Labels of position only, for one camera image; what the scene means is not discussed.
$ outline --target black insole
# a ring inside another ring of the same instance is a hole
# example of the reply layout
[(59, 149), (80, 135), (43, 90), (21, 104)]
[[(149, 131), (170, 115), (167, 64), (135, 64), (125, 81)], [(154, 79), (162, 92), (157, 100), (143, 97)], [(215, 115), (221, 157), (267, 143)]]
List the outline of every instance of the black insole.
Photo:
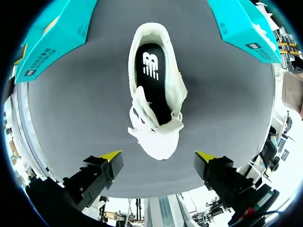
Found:
[(165, 56), (157, 44), (144, 44), (136, 53), (135, 68), (137, 86), (144, 89), (147, 102), (154, 111), (160, 125), (171, 120), (165, 98)]

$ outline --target metal frame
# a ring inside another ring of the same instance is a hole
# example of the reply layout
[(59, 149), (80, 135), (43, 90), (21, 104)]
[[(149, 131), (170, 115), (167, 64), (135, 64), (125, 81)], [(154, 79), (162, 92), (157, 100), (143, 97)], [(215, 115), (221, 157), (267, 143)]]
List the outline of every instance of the metal frame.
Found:
[(62, 179), (53, 175), (54, 170), (45, 157), (36, 136), (28, 105), (28, 83), (17, 84), (13, 97), (18, 128), (28, 154), (36, 162), (36, 166), (40, 167), (44, 174), (42, 177), (50, 177), (54, 181), (62, 181)]
[(180, 194), (144, 200), (144, 227), (198, 227)]
[(19, 150), (19, 153), (21, 154), (21, 156), (24, 156), (23, 153), (26, 153), (25, 161), (31, 165), (31, 167), (35, 170), (35, 173), (38, 175), (38, 177), (40, 177), (41, 179), (46, 179), (46, 176), (45, 176), (44, 172), (42, 171), (40, 165), (38, 164), (37, 160), (30, 152), (30, 148), (29, 148), (27, 139), (26, 139), (24, 131), (23, 131), (21, 118), (20, 118), (19, 105), (18, 105), (17, 87), (15, 87), (15, 91), (11, 96), (11, 100), (13, 102), (12, 128), (13, 128), (15, 146)]
[[(274, 76), (274, 80), (275, 80), (275, 68), (274, 68), (274, 65), (271, 64), (271, 70), (272, 70), (272, 76)], [(273, 113), (274, 113), (274, 108), (275, 108), (275, 98), (276, 98), (276, 81), (274, 81), (274, 93), (273, 93), (273, 103), (272, 103), (272, 106), (271, 106), (271, 111), (270, 111), (270, 119), (269, 119), (269, 123), (268, 123), (268, 127), (267, 127), (267, 131), (266, 131), (266, 134), (265, 134), (265, 138), (264, 138), (264, 142), (262, 144), (262, 146), (258, 149), (258, 151), (256, 152), (256, 155), (258, 155), (264, 145), (265, 145), (265, 142), (266, 142), (266, 139), (267, 139), (267, 136), (268, 136), (268, 133), (269, 133), (269, 130), (270, 130), (270, 126), (271, 126), (271, 122), (272, 122), (272, 116), (273, 116)]]

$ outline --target gray surface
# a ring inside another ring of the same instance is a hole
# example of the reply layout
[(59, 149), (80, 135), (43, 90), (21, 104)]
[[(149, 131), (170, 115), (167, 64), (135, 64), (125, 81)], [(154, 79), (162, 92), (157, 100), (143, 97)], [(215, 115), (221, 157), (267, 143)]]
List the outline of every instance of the gray surface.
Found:
[[(168, 30), (188, 89), (184, 129), (169, 160), (149, 157), (128, 134), (131, 96), (127, 60), (134, 33), (146, 22)], [(89, 155), (121, 149), (124, 168), (113, 197), (144, 198), (202, 185), (194, 151), (226, 155), (239, 167), (262, 147), (274, 96), (274, 76), (225, 43), (206, 0), (100, 0), (87, 43), (29, 84), (29, 107), (41, 147), (60, 178)]]

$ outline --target white sneaker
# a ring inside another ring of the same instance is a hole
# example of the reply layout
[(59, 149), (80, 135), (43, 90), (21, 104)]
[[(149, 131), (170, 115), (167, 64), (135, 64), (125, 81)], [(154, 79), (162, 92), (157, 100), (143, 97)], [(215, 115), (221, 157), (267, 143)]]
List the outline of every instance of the white sneaker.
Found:
[(128, 132), (148, 155), (168, 159), (184, 127), (181, 106), (187, 90), (163, 25), (146, 23), (137, 29), (129, 53), (128, 75), (133, 98), (129, 115), (134, 127)]

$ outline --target shoe tongue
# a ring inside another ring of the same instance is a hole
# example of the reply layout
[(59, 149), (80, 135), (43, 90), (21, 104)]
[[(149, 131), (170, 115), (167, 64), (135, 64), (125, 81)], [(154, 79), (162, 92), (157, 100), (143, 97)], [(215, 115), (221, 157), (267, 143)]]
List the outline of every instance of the shoe tongue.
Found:
[(146, 119), (149, 119), (155, 126), (160, 126), (155, 113), (149, 107), (149, 104), (146, 101), (145, 93), (142, 86), (139, 86), (136, 89), (136, 92), (134, 94), (133, 105), (135, 106), (135, 109), (137, 111), (140, 111), (140, 109), (142, 110), (142, 113)]
[(184, 124), (181, 121), (173, 118), (167, 124), (161, 125), (161, 131), (163, 133), (179, 132), (183, 127)]

